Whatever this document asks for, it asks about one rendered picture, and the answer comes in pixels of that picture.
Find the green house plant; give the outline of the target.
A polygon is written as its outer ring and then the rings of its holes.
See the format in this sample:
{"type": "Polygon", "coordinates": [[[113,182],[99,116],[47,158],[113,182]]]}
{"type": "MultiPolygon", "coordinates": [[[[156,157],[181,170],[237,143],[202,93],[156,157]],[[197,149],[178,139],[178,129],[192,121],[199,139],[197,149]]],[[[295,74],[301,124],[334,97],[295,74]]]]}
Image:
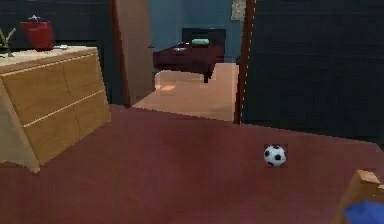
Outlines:
{"type": "Polygon", "coordinates": [[[16,32],[16,29],[13,28],[8,33],[8,36],[5,36],[3,30],[0,28],[0,48],[4,48],[6,50],[8,57],[13,57],[13,54],[9,46],[9,41],[15,32],[16,32]]]}

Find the brown wooden room door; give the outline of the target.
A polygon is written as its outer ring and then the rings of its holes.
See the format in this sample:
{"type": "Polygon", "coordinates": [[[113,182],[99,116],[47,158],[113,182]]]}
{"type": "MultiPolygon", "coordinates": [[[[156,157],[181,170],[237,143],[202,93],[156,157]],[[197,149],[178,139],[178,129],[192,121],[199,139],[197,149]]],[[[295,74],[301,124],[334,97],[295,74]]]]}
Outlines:
{"type": "Polygon", "coordinates": [[[108,0],[120,69],[123,105],[131,107],[155,89],[148,0],[108,0]]]}

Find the dark red bed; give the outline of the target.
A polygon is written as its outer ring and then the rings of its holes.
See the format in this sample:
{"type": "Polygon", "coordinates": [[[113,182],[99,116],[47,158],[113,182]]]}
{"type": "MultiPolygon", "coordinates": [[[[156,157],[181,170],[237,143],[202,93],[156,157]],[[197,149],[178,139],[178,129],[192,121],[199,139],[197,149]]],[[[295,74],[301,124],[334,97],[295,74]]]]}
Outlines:
{"type": "Polygon", "coordinates": [[[183,28],[182,42],[153,53],[153,65],[158,70],[190,72],[203,75],[207,83],[215,65],[225,57],[226,30],[214,28],[183,28]],[[209,39],[209,45],[194,45],[192,39],[209,39]]]}

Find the light wooden chest of drawers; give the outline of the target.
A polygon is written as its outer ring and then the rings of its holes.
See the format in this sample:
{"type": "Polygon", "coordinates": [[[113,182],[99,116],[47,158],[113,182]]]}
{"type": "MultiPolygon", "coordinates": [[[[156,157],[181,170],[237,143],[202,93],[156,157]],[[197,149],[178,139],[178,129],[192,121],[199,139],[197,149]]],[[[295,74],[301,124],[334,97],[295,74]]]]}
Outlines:
{"type": "Polygon", "coordinates": [[[0,54],[0,164],[37,172],[109,121],[95,47],[0,54]]]}

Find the red pot with lid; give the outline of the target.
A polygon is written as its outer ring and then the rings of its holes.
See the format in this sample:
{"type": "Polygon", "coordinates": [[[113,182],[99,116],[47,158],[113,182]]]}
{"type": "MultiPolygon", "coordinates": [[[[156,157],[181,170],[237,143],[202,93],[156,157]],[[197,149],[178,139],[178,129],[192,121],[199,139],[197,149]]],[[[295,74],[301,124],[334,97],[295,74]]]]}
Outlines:
{"type": "Polygon", "coordinates": [[[50,51],[53,49],[53,30],[50,21],[32,15],[21,23],[21,28],[36,51],[50,51]]]}

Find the pale framed wall picture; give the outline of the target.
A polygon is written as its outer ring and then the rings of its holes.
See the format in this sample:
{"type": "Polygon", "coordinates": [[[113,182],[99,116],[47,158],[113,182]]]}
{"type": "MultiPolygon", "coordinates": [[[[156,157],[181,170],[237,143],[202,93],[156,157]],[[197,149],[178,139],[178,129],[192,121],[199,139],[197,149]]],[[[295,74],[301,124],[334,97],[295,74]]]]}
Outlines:
{"type": "Polygon", "coordinates": [[[233,21],[243,21],[246,8],[246,0],[232,0],[231,19],[233,21]]]}

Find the black and white soccer ball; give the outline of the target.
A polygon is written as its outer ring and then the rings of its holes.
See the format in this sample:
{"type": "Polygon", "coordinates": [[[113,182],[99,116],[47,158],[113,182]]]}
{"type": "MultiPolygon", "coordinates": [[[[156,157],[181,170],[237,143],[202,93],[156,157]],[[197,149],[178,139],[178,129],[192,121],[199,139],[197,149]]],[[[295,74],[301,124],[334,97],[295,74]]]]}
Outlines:
{"type": "Polygon", "coordinates": [[[279,145],[270,145],[264,150],[264,160],[273,167],[279,167],[287,161],[285,150],[279,145]]]}

